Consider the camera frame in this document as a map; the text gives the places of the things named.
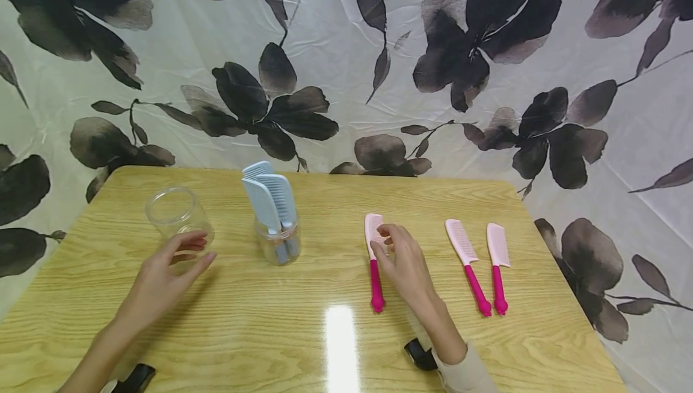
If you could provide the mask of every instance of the sleeve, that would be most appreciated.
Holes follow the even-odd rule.
[[[443,363],[435,349],[433,358],[438,364],[438,373],[447,393],[498,393],[498,388],[471,343],[467,344],[464,360],[456,365]]]

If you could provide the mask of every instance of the floral curtain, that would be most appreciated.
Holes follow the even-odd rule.
[[[120,166],[506,179],[629,387],[690,385],[693,0],[0,13],[0,319]]]

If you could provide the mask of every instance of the comb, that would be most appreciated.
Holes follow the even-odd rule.
[[[288,179],[283,175],[260,174],[256,175],[255,180],[267,187],[274,200],[274,205],[277,207],[282,227],[284,230],[290,229],[296,223],[296,206],[294,205],[294,195]],[[299,242],[295,238],[286,239],[285,244],[289,255],[299,255]]]
[[[251,164],[247,168],[243,169],[243,178],[255,179],[257,175],[263,175],[266,173],[274,173],[272,164],[265,160],[258,161],[256,164]]]
[[[495,294],[493,305],[496,306],[498,314],[505,315],[508,310],[508,303],[505,301],[505,293],[503,292],[501,265],[510,267],[505,229],[495,223],[489,223],[486,228],[486,240],[488,252],[491,253],[491,263],[493,264],[493,293]]]
[[[378,272],[378,259],[371,248],[371,241],[375,241],[382,248],[386,248],[386,239],[378,233],[378,226],[383,224],[383,216],[379,214],[366,214],[365,234],[366,247],[371,265],[371,306],[376,314],[383,311],[386,301],[383,298],[383,287],[380,284],[380,274]]]
[[[270,235],[281,233],[282,223],[279,221],[277,207],[274,206],[272,195],[267,187],[252,179],[243,178],[241,180],[258,221],[267,227]],[[289,256],[283,243],[274,248],[274,253],[277,255],[279,265],[286,264],[289,261]]]
[[[474,247],[467,237],[467,233],[462,227],[459,220],[448,219],[445,220],[445,229],[448,231],[448,238],[452,246],[455,247],[457,256],[460,257],[462,265],[464,265],[464,273],[467,276],[469,286],[472,288],[472,293],[477,302],[477,307],[479,311],[482,312],[484,316],[491,316],[491,303],[488,302],[484,296],[476,276],[474,275],[474,270],[472,266],[469,265],[471,262],[478,261],[479,258],[474,252]]]

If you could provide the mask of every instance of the pink comb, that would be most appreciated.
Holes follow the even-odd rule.
[[[371,306],[376,314],[383,311],[386,301],[383,298],[383,287],[380,285],[378,272],[378,259],[371,248],[371,241],[375,241],[382,248],[386,248],[386,239],[378,233],[378,226],[383,224],[383,216],[379,214],[366,214],[366,247],[371,260]]]
[[[478,261],[479,258],[476,256],[476,252],[474,252],[474,247],[472,247],[464,227],[462,227],[459,220],[449,219],[445,220],[445,229],[448,231],[448,238],[450,238],[452,246],[455,247],[457,256],[460,257],[462,265],[464,265],[464,273],[474,293],[479,311],[484,316],[491,316],[491,303],[484,297],[484,292],[481,290],[479,282],[474,275],[474,270],[469,265],[471,262]]]
[[[503,292],[501,265],[510,267],[505,229],[497,224],[489,223],[486,227],[486,239],[488,252],[491,253],[491,263],[493,264],[493,292],[496,296],[493,305],[496,306],[496,311],[499,315],[505,315],[508,310],[508,303],[505,301],[505,293]]]

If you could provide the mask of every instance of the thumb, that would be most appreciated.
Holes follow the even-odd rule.
[[[386,255],[386,252],[383,250],[383,246],[376,243],[375,241],[371,241],[370,245],[371,250],[373,250],[373,254],[375,255],[375,258],[378,260],[378,265],[380,266],[380,268],[383,269],[383,271],[386,272],[386,274],[389,275],[389,272],[394,267],[394,264],[389,259],[389,256]]]
[[[190,270],[187,271],[183,276],[185,277],[186,281],[190,284],[195,282],[199,276],[204,273],[207,268],[212,264],[214,259],[216,258],[216,253],[215,252],[209,252],[206,255],[202,256],[196,263],[195,265],[192,266]]]

